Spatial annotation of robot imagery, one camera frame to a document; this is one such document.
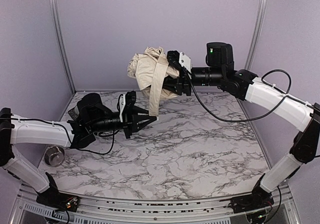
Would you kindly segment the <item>beige folding umbrella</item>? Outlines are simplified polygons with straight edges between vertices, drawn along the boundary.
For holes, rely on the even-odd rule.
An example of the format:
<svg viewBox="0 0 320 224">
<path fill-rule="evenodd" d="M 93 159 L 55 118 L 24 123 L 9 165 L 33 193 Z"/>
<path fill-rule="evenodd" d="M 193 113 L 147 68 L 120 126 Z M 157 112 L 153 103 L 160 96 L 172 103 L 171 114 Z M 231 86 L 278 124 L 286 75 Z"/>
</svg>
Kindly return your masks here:
<svg viewBox="0 0 320 224">
<path fill-rule="evenodd" d="M 161 100 L 178 96 L 163 88 L 166 77 L 176 79 L 179 76 L 179 71 L 169 66 L 166 57 L 162 47 L 147 47 L 142 54 L 135 54 L 127 67 L 127 75 L 137 80 L 139 89 L 148 98 L 150 116 L 159 116 Z"/>
</svg>

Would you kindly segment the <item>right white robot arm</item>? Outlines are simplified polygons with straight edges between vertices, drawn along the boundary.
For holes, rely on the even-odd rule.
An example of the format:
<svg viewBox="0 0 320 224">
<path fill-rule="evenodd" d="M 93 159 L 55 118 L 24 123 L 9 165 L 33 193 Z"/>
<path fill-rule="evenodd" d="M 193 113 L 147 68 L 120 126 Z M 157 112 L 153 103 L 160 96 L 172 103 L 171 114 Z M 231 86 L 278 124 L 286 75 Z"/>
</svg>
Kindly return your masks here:
<svg viewBox="0 0 320 224">
<path fill-rule="evenodd" d="M 317 157 L 320 106 L 290 94 L 292 79 L 285 70 L 274 69 L 262 77 L 246 69 L 235 70 L 231 44 L 212 42 L 206 46 L 206 67 L 192 67 L 185 53 L 168 51 L 166 60 L 178 71 L 178 76 L 166 77 L 163 87 L 178 95 L 190 95 L 196 86 L 218 87 L 238 100 L 266 110 L 265 114 L 246 122 L 262 121 L 271 115 L 296 131 L 285 156 L 262 175 L 252 190 L 253 194 L 270 194 Z"/>
</svg>

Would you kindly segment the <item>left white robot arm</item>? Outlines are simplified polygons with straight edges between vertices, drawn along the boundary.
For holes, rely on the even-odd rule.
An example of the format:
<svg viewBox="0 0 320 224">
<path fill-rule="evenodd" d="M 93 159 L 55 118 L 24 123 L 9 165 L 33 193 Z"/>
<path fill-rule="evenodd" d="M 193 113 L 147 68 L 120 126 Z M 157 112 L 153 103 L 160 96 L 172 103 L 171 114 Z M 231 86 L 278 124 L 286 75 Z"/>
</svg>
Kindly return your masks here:
<svg viewBox="0 0 320 224">
<path fill-rule="evenodd" d="M 69 110 L 68 121 L 54 122 L 25 118 L 2 108 L 0 113 L 0 165 L 9 173 L 28 183 L 37 193 L 57 191 L 52 178 L 31 164 L 15 148 L 16 144 L 44 144 L 85 149 L 95 142 L 96 134 L 121 130 L 129 139 L 157 120 L 151 111 L 136 106 L 136 92 L 121 94 L 117 111 L 102 102 L 98 93 L 86 94 Z"/>
</svg>

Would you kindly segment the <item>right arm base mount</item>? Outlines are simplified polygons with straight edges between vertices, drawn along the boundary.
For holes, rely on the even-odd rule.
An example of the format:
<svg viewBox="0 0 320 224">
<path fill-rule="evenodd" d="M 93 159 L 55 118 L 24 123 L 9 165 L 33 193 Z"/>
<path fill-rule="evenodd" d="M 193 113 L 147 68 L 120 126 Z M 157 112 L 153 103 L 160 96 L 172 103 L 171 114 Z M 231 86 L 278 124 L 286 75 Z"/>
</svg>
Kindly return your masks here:
<svg viewBox="0 0 320 224">
<path fill-rule="evenodd" d="M 251 194 L 232 197 L 228 207 L 232 208 L 234 213 L 240 213 L 273 205 L 272 194 L 261 188 L 261 180 L 262 177 L 255 184 Z"/>
</svg>

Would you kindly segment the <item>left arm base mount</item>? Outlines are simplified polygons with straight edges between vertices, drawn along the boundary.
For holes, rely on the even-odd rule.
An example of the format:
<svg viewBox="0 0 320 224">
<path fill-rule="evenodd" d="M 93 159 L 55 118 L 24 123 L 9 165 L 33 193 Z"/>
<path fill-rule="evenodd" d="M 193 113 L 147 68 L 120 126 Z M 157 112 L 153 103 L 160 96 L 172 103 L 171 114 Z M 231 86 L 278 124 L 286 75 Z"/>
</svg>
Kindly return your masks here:
<svg viewBox="0 0 320 224">
<path fill-rule="evenodd" d="M 48 177 L 49 188 L 44 192 L 37 191 L 36 202 L 59 210 L 76 212 L 80 197 L 60 192 L 54 178 L 47 172 L 45 174 Z"/>
</svg>

